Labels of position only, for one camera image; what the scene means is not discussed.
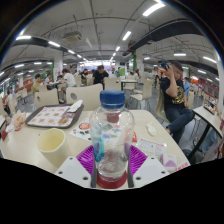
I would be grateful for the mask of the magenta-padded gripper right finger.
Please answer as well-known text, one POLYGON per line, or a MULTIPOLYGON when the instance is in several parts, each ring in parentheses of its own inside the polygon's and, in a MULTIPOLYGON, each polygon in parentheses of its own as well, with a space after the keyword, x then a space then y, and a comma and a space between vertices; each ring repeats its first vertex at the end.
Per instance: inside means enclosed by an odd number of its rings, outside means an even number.
POLYGON ((130 188, 143 187, 168 174, 169 172, 155 156, 146 156, 135 146, 130 148, 127 174, 128 186, 130 188))

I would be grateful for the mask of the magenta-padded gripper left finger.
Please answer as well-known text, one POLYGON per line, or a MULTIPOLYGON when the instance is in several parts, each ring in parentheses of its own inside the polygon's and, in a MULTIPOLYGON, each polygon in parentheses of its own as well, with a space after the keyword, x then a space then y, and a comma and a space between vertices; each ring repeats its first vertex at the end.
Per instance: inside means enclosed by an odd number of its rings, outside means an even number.
POLYGON ((76 157, 69 156, 55 174, 81 187, 95 188, 97 174, 93 146, 88 146, 76 157))

